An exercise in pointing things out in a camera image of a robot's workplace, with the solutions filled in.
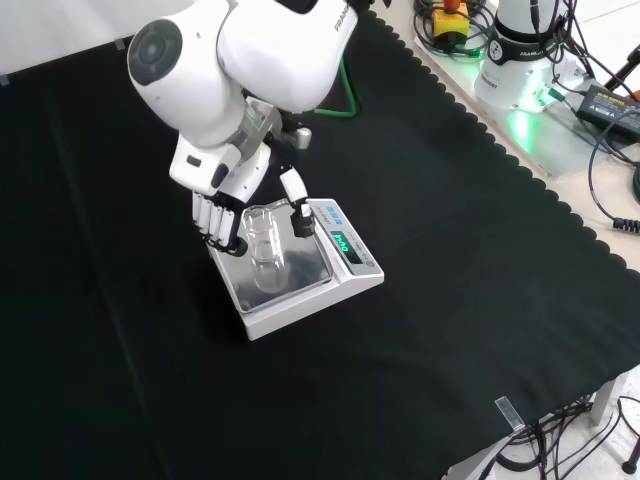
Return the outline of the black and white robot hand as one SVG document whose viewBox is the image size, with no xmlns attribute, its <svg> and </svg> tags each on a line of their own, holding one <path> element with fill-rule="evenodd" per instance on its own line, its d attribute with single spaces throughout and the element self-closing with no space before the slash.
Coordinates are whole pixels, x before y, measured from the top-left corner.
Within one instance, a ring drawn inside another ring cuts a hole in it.
<svg viewBox="0 0 640 480">
<path fill-rule="evenodd" d="M 310 237 L 315 227 L 304 181 L 294 166 L 276 158 L 270 145 L 262 142 L 244 159 L 233 144 L 203 149 L 178 137 L 169 175 L 192 192 L 192 220 L 208 247 L 234 257 L 246 253 L 247 243 L 238 236 L 242 214 L 271 166 L 293 209 L 294 235 Z"/>
</svg>

